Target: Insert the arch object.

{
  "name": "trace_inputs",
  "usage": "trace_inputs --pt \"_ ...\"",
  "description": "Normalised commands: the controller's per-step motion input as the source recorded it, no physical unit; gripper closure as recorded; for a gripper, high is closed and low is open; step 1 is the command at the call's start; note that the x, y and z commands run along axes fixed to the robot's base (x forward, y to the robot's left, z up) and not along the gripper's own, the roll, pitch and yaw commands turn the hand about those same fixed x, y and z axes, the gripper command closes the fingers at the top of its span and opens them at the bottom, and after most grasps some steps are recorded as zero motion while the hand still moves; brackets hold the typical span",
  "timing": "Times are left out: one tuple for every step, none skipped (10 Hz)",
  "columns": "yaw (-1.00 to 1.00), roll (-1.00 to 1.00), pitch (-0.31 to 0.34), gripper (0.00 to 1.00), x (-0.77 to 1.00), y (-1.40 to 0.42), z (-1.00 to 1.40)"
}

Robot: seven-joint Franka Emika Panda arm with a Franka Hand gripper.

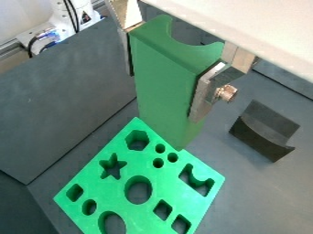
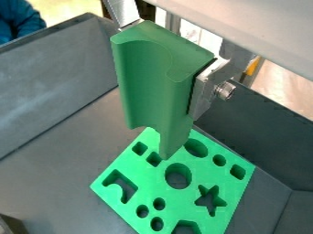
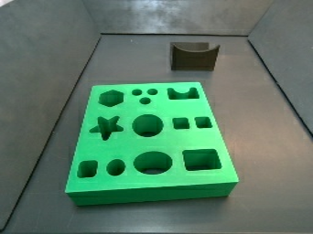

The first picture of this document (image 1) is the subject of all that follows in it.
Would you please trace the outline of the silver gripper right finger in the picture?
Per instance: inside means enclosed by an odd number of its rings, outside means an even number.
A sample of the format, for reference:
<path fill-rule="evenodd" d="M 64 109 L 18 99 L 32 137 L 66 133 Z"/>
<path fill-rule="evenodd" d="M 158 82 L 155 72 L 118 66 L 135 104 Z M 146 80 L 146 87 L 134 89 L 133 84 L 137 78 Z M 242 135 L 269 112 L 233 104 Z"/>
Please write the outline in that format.
<path fill-rule="evenodd" d="M 200 122 L 205 118 L 217 101 L 234 100 L 238 89 L 232 82 L 249 73 L 256 60 L 253 53 L 232 42 L 225 42 L 220 60 L 197 82 L 189 113 L 192 122 Z"/>

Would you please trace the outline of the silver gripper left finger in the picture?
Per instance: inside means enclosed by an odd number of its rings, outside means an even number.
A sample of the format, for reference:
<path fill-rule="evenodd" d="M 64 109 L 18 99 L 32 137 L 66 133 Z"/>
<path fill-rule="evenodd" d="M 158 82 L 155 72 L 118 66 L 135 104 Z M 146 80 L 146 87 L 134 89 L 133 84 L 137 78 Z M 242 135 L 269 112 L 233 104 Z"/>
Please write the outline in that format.
<path fill-rule="evenodd" d="M 141 14 L 138 0 L 105 0 L 107 10 L 118 26 L 118 33 L 125 51 L 126 72 L 134 75 L 134 65 L 131 56 L 131 46 L 129 33 L 139 27 L 145 21 Z"/>

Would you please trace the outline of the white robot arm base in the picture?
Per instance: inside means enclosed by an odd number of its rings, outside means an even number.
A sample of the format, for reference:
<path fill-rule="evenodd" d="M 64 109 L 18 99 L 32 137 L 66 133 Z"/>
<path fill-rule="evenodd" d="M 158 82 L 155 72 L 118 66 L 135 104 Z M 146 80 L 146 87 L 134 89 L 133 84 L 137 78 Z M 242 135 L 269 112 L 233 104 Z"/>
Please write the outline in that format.
<path fill-rule="evenodd" d="M 93 8 L 93 0 L 50 0 L 50 3 L 52 15 L 48 21 L 18 35 L 30 58 L 103 18 Z"/>

